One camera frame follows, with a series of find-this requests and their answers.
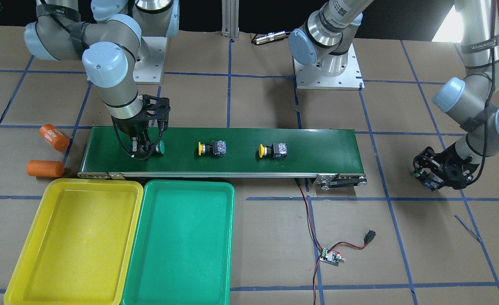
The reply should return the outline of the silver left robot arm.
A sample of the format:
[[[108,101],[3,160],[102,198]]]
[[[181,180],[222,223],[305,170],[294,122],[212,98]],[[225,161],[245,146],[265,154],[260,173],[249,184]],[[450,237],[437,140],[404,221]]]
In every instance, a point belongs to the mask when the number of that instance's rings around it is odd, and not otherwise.
[[[460,51],[465,77],[451,78],[432,98],[465,135],[436,153],[426,147],[413,159],[413,175],[427,189],[465,189],[480,178],[488,158],[499,153],[499,15],[493,0],[456,0],[464,22]],[[295,62],[317,66],[345,58],[369,0],[329,0],[288,39]]]

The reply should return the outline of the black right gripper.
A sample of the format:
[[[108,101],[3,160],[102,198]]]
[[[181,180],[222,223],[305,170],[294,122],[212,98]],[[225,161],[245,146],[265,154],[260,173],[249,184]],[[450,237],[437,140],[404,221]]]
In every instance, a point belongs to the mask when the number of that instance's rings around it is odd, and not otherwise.
[[[121,143],[119,131],[125,133],[131,139],[131,158],[149,158],[157,151],[157,145],[162,137],[162,133],[168,129],[170,100],[152,95],[142,95],[141,110],[129,119],[118,119],[112,117],[112,123],[118,142]],[[148,131],[149,122],[155,121],[159,134],[155,138],[150,138]]]

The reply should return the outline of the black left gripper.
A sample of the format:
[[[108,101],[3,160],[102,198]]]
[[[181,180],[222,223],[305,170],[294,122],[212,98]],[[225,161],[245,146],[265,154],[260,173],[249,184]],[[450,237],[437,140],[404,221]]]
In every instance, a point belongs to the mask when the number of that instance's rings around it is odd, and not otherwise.
[[[473,164],[473,160],[473,154],[461,158],[454,146],[448,147],[439,154],[436,154],[431,147],[426,147],[414,157],[413,176],[419,182],[434,182],[431,177],[433,172],[443,180],[443,187],[447,186],[455,190],[465,189],[480,177],[480,173],[474,176],[478,164]]]

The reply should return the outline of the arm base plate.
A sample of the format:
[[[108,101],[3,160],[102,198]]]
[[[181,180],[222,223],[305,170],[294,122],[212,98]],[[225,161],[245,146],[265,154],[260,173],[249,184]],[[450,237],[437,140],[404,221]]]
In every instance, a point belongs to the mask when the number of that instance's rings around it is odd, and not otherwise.
[[[159,84],[169,39],[144,36],[135,56],[133,79],[137,84]],[[82,62],[87,77],[97,86],[112,87],[129,74],[129,64],[120,46],[112,42],[97,42],[83,52]]]
[[[353,45],[347,53],[327,55],[316,64],[304,66],[294,59],[293,66],[298,89],[360,90],[365,87]]]

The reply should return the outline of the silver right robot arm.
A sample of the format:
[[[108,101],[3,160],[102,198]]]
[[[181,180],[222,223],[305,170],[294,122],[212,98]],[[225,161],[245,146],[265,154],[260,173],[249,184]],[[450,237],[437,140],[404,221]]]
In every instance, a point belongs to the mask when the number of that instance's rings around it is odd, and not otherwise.
[[[81,60],[99,91],[116,135],[125,133],[131,158],[164,154],[169,100],[141,94],[159,84],[168,39],[178,34],[178,0],[93,0],[95,23],[81,20],[76,0],[38,0],[38,21],[25,27],[25,44],[42,60]]]

